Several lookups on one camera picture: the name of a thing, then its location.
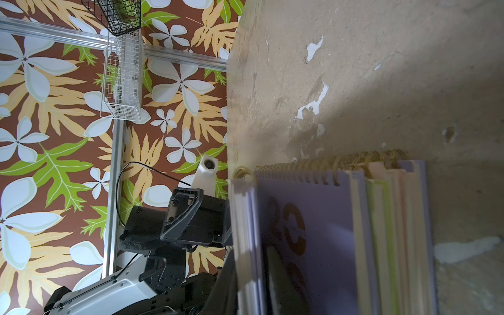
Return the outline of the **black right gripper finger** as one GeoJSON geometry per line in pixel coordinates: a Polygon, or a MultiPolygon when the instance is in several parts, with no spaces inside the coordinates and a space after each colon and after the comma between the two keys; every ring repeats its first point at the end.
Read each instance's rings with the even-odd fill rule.
{"type": "Polygon", "coordinates": [[[234,250],[228,252],[201,314],[235,315],[238,311],[238,279],[234,250]]]}

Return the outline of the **purple desk calendar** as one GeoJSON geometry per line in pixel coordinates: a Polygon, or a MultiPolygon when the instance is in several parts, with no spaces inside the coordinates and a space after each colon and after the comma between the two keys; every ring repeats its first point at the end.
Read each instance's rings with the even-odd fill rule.
{"type": "Polygon", "coordinates": [[[347,171],[353,210],[356,279],[360,314],[380,314],[380,296],[374,245],[363,171],[347,171]]]}
{"type": "Polygon", "coordinates": [[[235,170],[239,314],[360,314],[347,171],[337,160],[235,170]]]}

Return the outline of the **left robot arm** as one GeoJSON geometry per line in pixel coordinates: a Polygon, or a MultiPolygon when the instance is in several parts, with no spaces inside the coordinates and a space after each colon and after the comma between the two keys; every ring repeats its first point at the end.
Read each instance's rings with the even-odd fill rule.
{"type": "Polygon", "coordinates": [[[134,206],[119,248],[134,257],[121,270],[83,289],[57,289],[45,314],[200,314],[216,274],[186,275],[198,248],[232,245],[227,200],[200,188],[177,188],[167,210],[134,206]]]}

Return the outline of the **green 2026 desk calendar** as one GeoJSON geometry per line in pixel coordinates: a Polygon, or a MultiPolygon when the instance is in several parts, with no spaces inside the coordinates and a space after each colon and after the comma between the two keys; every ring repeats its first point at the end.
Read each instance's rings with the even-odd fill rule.
{"type": "Polygon", "coordinates": [[[377,263],[382,314],[401,314],[400,273],[395,240],[394,194],[391,177],[382,162],[368,165],[371,179],[366,187],[371,196],[371,224],[377,263]]]}

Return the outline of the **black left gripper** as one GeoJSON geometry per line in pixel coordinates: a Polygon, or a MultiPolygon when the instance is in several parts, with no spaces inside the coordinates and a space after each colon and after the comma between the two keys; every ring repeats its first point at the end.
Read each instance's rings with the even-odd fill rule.
{"type": "Polygon", "coordinates": [[[119,237],[122,251],[146,256],[139,276],[154,291],[169,291],[186,278],[186,254],[198,247],[232,245],[230,204],[202,189],[176,188],[168,210],[135,206],[119,237]]]}

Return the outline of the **pink 2026 desk calendar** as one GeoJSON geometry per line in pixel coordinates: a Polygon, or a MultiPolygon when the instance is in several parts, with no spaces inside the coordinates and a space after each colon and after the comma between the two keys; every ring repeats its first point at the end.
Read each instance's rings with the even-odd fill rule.
{"type": "MultiPolygon", "coordinates": [[[[401,314],[438,314],[425,162],[405,160],[384,166],[394,194],[401,314]]],[[[370,189],[366,189],[371,210],[370,189]]]]}

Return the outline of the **purple desk calendar front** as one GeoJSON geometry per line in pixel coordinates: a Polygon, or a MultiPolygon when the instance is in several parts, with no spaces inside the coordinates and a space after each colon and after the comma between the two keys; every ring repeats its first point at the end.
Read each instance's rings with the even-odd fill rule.
{"type": "Polygon", "coordinates": [[[374,245],[363,171],[347,171],[353,210],[356,279],[360,314],[380,314],[380,296],[374,245]]]}

